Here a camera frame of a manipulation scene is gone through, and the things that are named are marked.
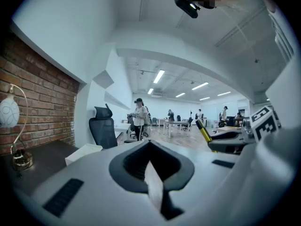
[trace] cap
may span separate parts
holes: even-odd
[[[142,102],[142,99],[141,98],[136,99],[135,103],[137,103],[137,102]]]

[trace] white box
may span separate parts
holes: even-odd
[[[274,112],[267,106],[252,114],[250,123],[256,142],[279,130]]]
[[[77,159],[91,154],[91,153],[96,153],[100,152],[103,149],[101,145],[94,145],[94,144],[85,144],[82,146],[80,149],[78,149],[76,152],[72,153],[70,156],[65,158],[66,165],[68,166],[70,163],[76,161]]]

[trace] black desk surface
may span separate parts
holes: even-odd
[[[65,158],[76,150],[78,150],[77,147],[62,141],[54,141],[29,148],[27,151],[33,155],[33,165],[21,172],[21,178],[17,177],[17,172],[11,166],[12,158],[10,154],[0,157],[0,160],[7,170],[12,184],[27,195],[31,195],[39,184],[66,167]]]

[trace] red brick wall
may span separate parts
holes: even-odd
[[[62,140],[74,145],[74,97],[79,82],[43,59],[12,33],[8,33],[0,52],[0,101],[10,85],[21,87],[28,99],[28,119],[20,139],[26,147]],[[10,146],[25,122],[26,103],[17,88],[15,101],[20,108],[18,125],[0,128],[0,154]]]

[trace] table lamp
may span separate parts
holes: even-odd
[[[21,90],[21,92],[23,93],[24,98],[26,100],[26,120],[25,120],[22,130],[20,131],[19,135],[16,137],[16,139],[14,140],[14,142],[10,148],[10,153],[12,155],[13,168],[17,171],[22,171],[22,170],[29,168],[33,164],[32,154],[29,152],[26,152],[25,148],[17,149],[17,147],[16,147],[16,142],[19,139],[20,135],[23,133],[26,122],[27,122],[28,103],[27,103],[27,98],[26,98],[26,95],[24,94],[24,91],[21,88],[19,88],[17,85],[14,85],[14,84],[10,84],[10,85],[11,85],[11,87],[9,89],[10,95],[8,95],[8,97],[5,98],[4,100],[2,100],[2,102],[0,103],[0,123],[1,123],[1,127],[12,128],[19,121],[19,114],[20,114],[19,107],[18,107],[17,103],[14,101],[14,96],[13,96],[14,87],[16,87],[19,90]]]

